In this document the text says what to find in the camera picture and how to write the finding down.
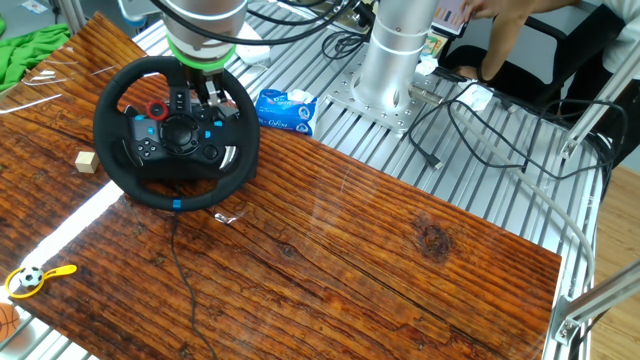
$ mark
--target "ball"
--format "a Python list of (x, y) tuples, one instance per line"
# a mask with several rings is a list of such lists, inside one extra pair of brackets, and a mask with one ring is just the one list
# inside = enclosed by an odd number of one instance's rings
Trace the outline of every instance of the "ball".
[(16, 332), (20, 316), (11, 304), (0, 303), (0, 343)]
[(24, 287), (38, 286), (42, 282), (44, 272), (37, 267), (27, 267), (18, 273), (20, 285)]

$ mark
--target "wooden table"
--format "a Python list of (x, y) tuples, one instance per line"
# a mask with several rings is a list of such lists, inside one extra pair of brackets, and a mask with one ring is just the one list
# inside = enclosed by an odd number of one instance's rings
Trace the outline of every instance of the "wooden table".
[[(52, 81), (0, 105), (1, 276), (109, 182), (74, 160), (101, 90), (143, 55), (97, 15), (32, 72)], [(145, 78), (122, 103), (164, 91)], [(234, 196), (179, 218), (197, 325), (221, 359), (540, 357), (559, 256), (304, 136), (263, 129), (260, 157)], [(19, 305), (101, 359), (209, 358), (173, 216), (120, 196), (45, 265), (79, 272)]]

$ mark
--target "steering wheel center hub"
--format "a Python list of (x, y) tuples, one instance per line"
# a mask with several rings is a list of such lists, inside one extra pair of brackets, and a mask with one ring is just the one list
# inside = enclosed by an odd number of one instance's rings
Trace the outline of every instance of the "steering wheel center hub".
[(160, 139), (168, 151), (187, 155), (198, 147), (198, 130), (198, 123), (189, 116), (172, 116), (160, 126)]

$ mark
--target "floor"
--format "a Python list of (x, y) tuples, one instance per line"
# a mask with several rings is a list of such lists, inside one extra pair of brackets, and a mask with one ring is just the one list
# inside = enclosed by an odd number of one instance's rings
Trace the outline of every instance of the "floor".
[[(640, 258), (640, 173), (625, 167), (613, 173), (600, 210), (596, 281)], [(637, 359), (640, 354), (640, 294), (610, 310), (594, 326), (593, 360)]]

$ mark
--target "metal grid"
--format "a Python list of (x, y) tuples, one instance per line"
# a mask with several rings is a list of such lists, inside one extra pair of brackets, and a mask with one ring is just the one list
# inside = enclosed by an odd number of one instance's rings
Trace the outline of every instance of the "metal grid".
[[(278, 4), (255, 5), (257, 11), (280, 19), (295, 20), (310, 16), (304, 11)], [(247, 22), (263, 38), (292, 36), (309, 28), (276, 26), (251, 16)], [(414, 132), (419, 144), (444, 163), (441, 170), (434, 170), (411, 146), (407, 134), (391, 132), (331, 102), (330, 97), (326, 96), (334, 91), (329, 88), (330, 85), (358, 56), (354, 54), (337, 61), (323, 57), (322, 41), (338, 29), (342, 30), (339, 26), (331, 26), (297, 43), (273, 47), (269, 66), (248, 66), (234, 56), (227, 64), (227, 69), (247, 88), (254, 101), (265, 88), (281, 91), (302, 89), (317, 95), (323, 101), (315, 119), (314, 139), (562, 255), (563, 272), (556, 297), (575, 297), (584, 287), (591, 286), (584, 282), (586, 261), (581, 255), (581, 247), (562, 219), (550, 212), (548, 206), (509, 171), (487, 168), (477, 162), (462, 144), (445, 112), (437, 112), (426, 119)], [(164, 25), (158, 22), (134, 40), (149, 55), (170, 56), (165, 34)], [(456, 84), (436, 77), (429, 78), (422, 86), (445, 98), (461, 90)], [(424, 114), (430, 108), (425, 106), (420, 113)], [(532, 146), (533, 158), (558, 174), (595, 165), (598, 161), (595, 151), (589, 145), (582, 144), (570, 161), (562, 162), (558, 154), (566, 130), (546, 122), (543, 122), (539, 136), (531, 145), (536, 119), (522, 109), (510, 114), (494, 100), (480, 115), (523, 151)], [(508, 154), (512, 161), (523, 161), (487, 129), (483, 129), (482, 133)], [(469, 136), (467, 140), (485, 159), (496, 161), (477, 139)], [(592, 239), (595, 250), (596, 219), (603, 192), (600, 171), (584, 172), (565, 181), (555, 181), (532, 166), (529, 166), (526, 174), (576, 223), (582, 225), (584, 233)], [(40, 320), (22, 310), (20, 312), (22, 325), (12, 338), (0, 344), (0, 360), (95, 359)], [(30, 345), (19, 354), (11, 353), (11, 348), (23, 341), (20, 339), (27, 333), (31, 334), (28, 336)], [(581, 358), (588, 358), (589, 342), (585, 345)], [(553, 340), (547, 341), (544, 359), (566, 359), (568, 355), (566, 347), (558, 346)]]

